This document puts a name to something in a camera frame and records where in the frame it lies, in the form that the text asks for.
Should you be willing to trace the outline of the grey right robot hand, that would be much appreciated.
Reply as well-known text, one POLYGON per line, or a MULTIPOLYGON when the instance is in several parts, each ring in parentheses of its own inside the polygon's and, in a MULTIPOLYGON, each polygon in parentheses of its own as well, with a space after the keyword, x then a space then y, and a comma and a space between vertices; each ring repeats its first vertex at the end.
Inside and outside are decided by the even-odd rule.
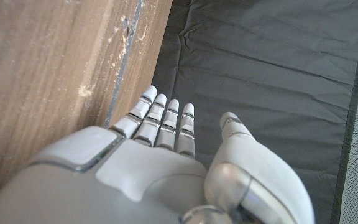
POLYGON ((151 86, 109 129, 47 146, 0 191, 0 223, 314 223, 299 176, 235 114, 197 161, 194 110, 151 86))

